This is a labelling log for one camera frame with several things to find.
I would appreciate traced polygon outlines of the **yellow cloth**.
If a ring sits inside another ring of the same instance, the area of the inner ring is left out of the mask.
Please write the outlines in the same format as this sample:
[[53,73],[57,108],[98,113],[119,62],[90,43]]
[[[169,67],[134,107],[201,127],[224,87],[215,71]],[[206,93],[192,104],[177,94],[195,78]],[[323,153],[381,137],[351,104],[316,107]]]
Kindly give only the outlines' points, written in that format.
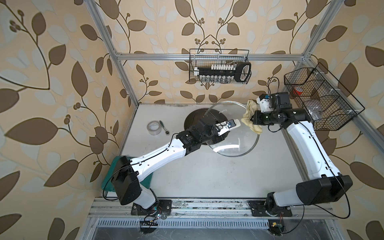
[[260,125],[255,125],[253,123],[253,116],[255,112],[258,110],[257,103],[254,100],[248,100],[246,112],[243,114],[243,118],[241,122],[249,127],[254,133],[260,135],[263,132],[263,129]]

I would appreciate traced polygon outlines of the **glass pot lid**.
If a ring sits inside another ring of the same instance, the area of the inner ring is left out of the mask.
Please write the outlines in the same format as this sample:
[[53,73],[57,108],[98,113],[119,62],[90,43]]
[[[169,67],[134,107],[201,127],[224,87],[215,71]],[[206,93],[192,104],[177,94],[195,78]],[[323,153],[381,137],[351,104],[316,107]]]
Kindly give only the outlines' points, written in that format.
[[[234,102],[224,101],[212,105],[206,114],[215,109],[223,113],[228,120],[238,119],[241,122],[243,114],[246,112],[246,105]],[[216,124],[216,119],[212,116],[210,120]],[[250,153],[259,141],[259,135],[254,133],[249,127],[241,122],[241,126],[228,132],[224,141],[217,144],[207,144],[215,153],[229,158],[242,157]]]

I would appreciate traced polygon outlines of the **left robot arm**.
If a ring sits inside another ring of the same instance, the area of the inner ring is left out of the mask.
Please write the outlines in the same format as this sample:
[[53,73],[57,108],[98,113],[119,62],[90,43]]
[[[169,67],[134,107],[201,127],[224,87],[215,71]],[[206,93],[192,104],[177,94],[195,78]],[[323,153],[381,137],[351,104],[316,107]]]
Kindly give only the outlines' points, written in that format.
[[141,186],[142,180],[173,160],[199,150],[204,143],[223,141],[225,134],[240,125],[238,120],[216,123],[201,119],[196,125],[173,135],[168,144],[151,153],[136,158],[120,157],[107,180],[117,194],[114,200],[122,206],[135,203],[145,210],[152,210],[158,200],[153,191]]

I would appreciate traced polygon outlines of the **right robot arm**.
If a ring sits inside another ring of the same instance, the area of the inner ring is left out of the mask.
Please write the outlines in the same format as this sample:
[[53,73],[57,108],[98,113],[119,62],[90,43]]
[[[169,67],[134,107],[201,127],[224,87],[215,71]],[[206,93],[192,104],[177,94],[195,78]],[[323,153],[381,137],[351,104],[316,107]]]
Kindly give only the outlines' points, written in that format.
[[269,195],[275,207],[309,206],[338,201],[353,186],[350,176],[342,175],[328,157],[318,139],[312,119],[302,108],[293,108],[289,93],[262,94],[257,98],[260,109],[252,121],[256,125],[278,125],[293,139],[304,160],[308,181],[294,188]]

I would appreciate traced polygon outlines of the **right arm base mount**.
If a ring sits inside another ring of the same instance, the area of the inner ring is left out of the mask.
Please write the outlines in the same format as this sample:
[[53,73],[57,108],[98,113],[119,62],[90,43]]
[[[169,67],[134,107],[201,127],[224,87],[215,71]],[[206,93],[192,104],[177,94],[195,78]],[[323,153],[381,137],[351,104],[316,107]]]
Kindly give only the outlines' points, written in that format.
[[274,192],[268,193],[265,200],[248,201],[253,217],[292,217],[289,207],[279,207],[274,199]]

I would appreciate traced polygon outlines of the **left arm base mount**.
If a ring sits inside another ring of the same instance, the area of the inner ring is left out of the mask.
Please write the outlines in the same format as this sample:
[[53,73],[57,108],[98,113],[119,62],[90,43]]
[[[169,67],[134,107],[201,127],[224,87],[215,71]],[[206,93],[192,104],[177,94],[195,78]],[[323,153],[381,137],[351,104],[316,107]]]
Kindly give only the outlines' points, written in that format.
[[144,209],[142,206],[133,203],[131,215],[132,216],[169,216],[172,211],[172,200],[160,199],[157,200],[150,208]]

